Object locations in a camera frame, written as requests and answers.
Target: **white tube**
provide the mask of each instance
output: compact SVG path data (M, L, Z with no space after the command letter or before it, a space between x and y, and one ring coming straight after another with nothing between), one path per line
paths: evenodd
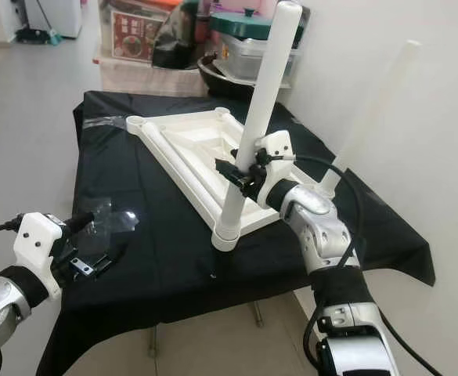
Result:
M277 4L237 152L236 166L243 172L254 163L254 142L267 132L300 17L299 4L288 1ZM241 192L230 184L222 214L211 237L213 245L220 251L231 251L236 246L244 200Z
M362 149L362 143L383 114L394 94L401 86L411 65L417 59L420 43L407 41L392 62L374 97L368 102L365 110L355 118L343 148L333 161L340 170L345 171L348 164L355 160L355 155ZM319 184L319 189L328 197L334 197L335 187L340 181L332 170L328 170Z
M126 128L132 135L138 136L153 153L203 220L206 223L216 223L216 215L213 218L211 213L220 212L217 202L159 132L157 126L144 117L128 116Z

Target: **green pot lid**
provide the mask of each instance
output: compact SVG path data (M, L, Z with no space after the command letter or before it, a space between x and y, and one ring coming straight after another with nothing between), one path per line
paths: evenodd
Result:
M255 16L253 9L245 9L245 14L221 12L210 17L210 29L236 38L253 38L265 40L269 37L272 20Z

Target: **cable connector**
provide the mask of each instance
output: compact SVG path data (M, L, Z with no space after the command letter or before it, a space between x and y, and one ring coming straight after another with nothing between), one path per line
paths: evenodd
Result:
M4 230L14 231L15 233L17 233L18 230L20 229L20 224L22 223L22 219L23 219L23 213L20 213L19 215L9 220L8 222L4 222L4 227L5 227Z
M271 161L296 161L296 155L269 155Z

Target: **mop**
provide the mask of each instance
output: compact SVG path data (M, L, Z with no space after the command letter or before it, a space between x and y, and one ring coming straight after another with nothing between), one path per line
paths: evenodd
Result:
M48 21L48 17L46 16L46 13L44 12L44 9L42 8L39 0L36 0L36 2L38 3L39 9L41 10L43 17L46 20L46 23L48 24L49 41L51 42L52 45L58 45L62 41L62 36L58 34L58 32L55 29L52 28L51 24Z

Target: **table leg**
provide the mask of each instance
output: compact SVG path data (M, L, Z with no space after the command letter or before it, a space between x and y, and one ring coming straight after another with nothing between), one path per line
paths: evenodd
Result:
M257 324L257 327L263 327L264 322L260 312L260 305L257 301L251 302L250 304L251 308L253 309L254 321Z
M149 329L149 357L157 357L157 325Z

